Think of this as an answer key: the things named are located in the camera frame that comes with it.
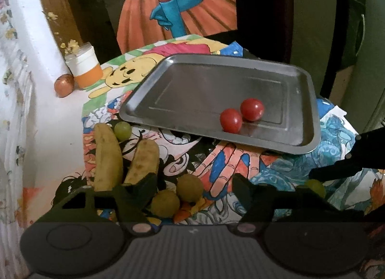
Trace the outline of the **round brown-green fruit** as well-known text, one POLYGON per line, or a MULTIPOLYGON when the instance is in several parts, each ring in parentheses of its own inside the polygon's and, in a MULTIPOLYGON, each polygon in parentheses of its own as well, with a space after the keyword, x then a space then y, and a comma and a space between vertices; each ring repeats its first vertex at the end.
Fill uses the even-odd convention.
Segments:
POLYGON ((180 208, 180 199, 171 190, 157 193, 151 202, 150 211, 160 218, 172 218, 180 208))

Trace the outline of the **short yellow banana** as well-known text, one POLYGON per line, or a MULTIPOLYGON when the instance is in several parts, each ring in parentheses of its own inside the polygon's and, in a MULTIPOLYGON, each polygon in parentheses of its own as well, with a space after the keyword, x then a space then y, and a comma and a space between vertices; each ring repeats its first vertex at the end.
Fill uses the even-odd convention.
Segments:
POLYGON ((149 173, 157 174, 159 168, 159 146, 150 139, 143 139, 137 145, 135 155, 123 184, 137 184, 149 173))

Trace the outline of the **long yellow banana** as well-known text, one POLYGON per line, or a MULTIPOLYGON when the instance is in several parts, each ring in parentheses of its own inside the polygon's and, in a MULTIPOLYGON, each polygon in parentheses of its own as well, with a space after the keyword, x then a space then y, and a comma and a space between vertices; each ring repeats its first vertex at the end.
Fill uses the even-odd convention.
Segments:
POLYGON ((94 190, 109 191, 121 184, 123 178, 121 148, 113 130, 105 123, 96 123, 94 137, 96 143, 94 190))

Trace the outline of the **round tan fruit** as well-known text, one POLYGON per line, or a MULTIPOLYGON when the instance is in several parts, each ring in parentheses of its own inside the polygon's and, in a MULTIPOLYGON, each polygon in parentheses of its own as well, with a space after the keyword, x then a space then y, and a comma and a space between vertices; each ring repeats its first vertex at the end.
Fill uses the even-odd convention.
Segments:
POLYGON ((195 175, 184 174, 176 185, 177 195, 185 202, 198 202, 203 195, 204 186, 195 175))

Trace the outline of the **green grape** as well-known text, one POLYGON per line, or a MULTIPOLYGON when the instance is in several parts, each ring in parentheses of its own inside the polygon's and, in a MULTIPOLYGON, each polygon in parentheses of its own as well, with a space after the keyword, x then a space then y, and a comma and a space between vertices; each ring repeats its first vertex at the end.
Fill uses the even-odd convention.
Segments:
POLYGON ((320 181, 316 179, 309 179, 305 182, 305 186, 307 186, 307 188, 311 189, 314 193, 319 195, 321 198, 326 197, 326 189, 320 181))
POLYGON ((125 121, 118 122, 114 126, 114 134, 119 142, 127 141, 131 137, 132 127, 125 121))

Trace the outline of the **red cherry tomato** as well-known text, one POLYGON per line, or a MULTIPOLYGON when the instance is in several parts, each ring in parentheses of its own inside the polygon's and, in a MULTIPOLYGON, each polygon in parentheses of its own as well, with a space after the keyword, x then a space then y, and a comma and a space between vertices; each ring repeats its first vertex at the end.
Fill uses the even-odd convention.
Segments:
POLYGON ((228 108, 220 115, 220 124, 225 132, 236 134, 242 127, 243 119, 235 109, 228 108))
POLYGON ((259 120, 265 111, 264 104, 256 98, 248 98, 241 103, 240 111, 247 121, 259 120))

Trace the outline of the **colourful cartoon drawing mat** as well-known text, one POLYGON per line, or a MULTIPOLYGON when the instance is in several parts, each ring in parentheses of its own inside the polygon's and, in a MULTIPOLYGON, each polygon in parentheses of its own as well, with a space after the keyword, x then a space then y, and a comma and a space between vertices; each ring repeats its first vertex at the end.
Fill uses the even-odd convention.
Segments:
MULTIPOLYGON (((120 57, 107 62, 103 71, 110 74, 117 70, 121 62, 128 62, 144 54, 160 53, 167 57, 171 53, 207 53, 209 44, 212 54, 229 56, 246 56, 244 49, 237 43, 229 45, 221 42, 203 38, 198 35, 184 36, 180 39, 171 39, 156 42, 133 50, 120 57)), ((95 83, 87 91, 91 95, 96 93, 96 88, 107 88, 106 76, 95 83)), ((127 86, 118 87, 113 92, 101 92, 96 98, 92 98, 83 105, 83 151, 85 171, 78 176, 67 176, 56 190, 51 204, 54 206, 76 189, 85 185, 92 186, 96 169, 96 144, 93 128, 96 123, 110 123, 114 126, 118 123, 117 112, 123 101, 127 99, 139 82, 130 83, 127 86)), ((353 136, 358 133, 346 119, 347 112, 337 104, 328 99, 317 99, 318 113, 321 122, 321 143, 312 152, 303 156, 284 155, 283 153, 263 153, 258 149, 241 149, 240 145, 227 142, 218 142, 207 137, 196 137, 189 134, 178 134, 167 129, 158 129, 148 126, 133 127, 132 135, 124 146, 123 158, 128 166, 133 159, 137 141, 152 139, 159 145, 160 159, 159 171, 161 175, 168 176, 165 181, 168 189, 174 190, 177 179, 186 173, 195 174, 200 177, 204 186, 205 194, 198 205, 182 206, 182 209, 173 218, 176 224, 216 224, 220 222, 235 222, 244 213, 244 208, 236 201, 231 192, 230 164, 236 165, 234 171, 244 175, 251 175, 253 183, 269 183, 280 190, 293 190, 295 186, 305 183, 311 169, 333 164, 342 160, 345 154, 353 148, 356 140, 353 136), (217 177, 223 176, 226 181, 224 190, 212 198, 209 188, 212 187, 217 177)), ((326 199, 340 210, 355 209, 369 214, 384 205, 384 169, 363 168, 353 177, 342 179, 342 181, 329 182, 326 191, 326 199)), ((361 272, 368 278, 380 278, 384 276, 384 225, 370 234, 374 240, 374 247, 369 251, 369 257, 364 261, 361 272)))

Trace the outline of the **white patterned quilt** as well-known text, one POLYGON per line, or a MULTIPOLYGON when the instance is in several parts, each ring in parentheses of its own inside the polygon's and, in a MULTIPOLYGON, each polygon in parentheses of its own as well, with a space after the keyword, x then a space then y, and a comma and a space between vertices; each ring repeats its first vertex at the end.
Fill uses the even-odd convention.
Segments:
POLYGON ((8 0, 1 0, 1 278, 25 278, 23 176, 33 82, 8 0))

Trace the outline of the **metal baking tray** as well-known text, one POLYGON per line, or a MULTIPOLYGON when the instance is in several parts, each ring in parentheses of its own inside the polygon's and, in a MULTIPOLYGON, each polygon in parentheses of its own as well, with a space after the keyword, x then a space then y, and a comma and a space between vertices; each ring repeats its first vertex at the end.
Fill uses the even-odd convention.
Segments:
POLYGON ((176 54, 163 59, 122 103, 127 122, 261 147, 292 155, 321 140, 311 76, 293 65, 220 55, 176 54), (223 131, 221 113, 248 98, 265 108, 236 134, 223 131))

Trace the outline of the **small brown onion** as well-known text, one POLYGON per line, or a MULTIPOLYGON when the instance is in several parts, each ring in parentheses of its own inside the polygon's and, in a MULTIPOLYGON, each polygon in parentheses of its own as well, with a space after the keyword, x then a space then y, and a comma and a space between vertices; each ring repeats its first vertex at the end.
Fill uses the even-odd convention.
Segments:
POLYGON ((74 77, 71 74, 63 74, 54 83, 56 95, 60 98, 69 96, 74 90, 74 77))

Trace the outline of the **white orange plastic jar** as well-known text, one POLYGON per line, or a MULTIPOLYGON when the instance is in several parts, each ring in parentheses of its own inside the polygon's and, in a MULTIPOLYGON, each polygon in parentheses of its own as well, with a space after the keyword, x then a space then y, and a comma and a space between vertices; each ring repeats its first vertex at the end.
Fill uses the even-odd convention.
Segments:
POLYGON ((74 81, 81 89, 92 86, 103 76, 94 47, 89 42, 80 46, 76 53, 66 55, 64 60, 73 74, 74 81))

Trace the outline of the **girl in orange dress poster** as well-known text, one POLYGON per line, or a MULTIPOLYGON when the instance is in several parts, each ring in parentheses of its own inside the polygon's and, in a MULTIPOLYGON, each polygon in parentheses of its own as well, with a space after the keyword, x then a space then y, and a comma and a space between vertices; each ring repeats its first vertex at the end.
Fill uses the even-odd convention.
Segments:
POLYGON ((121 52, 188 34, 237 29, 236 0, 104 0, 121 52))

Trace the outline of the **brown wooden post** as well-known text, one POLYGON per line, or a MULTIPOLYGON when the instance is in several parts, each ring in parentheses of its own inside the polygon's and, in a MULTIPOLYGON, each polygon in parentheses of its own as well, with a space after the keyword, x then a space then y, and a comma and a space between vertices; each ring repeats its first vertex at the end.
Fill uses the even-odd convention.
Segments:
POLYGON ((42 12, 62 56, 83 44, 69 0, 41 0, 42 12))

